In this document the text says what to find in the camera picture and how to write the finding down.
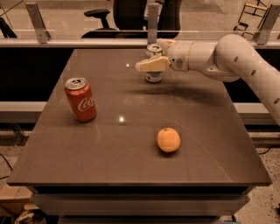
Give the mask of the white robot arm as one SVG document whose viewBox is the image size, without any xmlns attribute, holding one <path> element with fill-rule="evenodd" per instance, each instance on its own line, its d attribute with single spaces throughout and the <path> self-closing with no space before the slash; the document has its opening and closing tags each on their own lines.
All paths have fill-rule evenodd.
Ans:
<svg viewBox="0 0 280 224">
<path fill-rule="evenodd" d="M 148 58 L 136 63 L 139 72 L 169 68 L 197 71 L 206 77 L 232 82 L 243 79 L 280 124 L 280 72 L 243 37 L 229 34 L 216 43 L 159 38 L 147 47 Z"/>
</svg>

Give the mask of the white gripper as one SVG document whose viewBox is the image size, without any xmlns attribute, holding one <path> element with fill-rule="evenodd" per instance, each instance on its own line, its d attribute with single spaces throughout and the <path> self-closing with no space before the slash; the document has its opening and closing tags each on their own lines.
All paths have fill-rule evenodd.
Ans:
<svg viewBox="0 0 280 224">
<path fill-rule="evenodd" d="M 173 39 L 158 38 L 157 45 L 163 50 L 164 56 L 153 56 L 136 63 L 139 72 L 163 72 L 170 66 L 175 71 L 188 71 L 188 56 L 193 45 L 191 41 L 175 41 Z"/>
</svg>

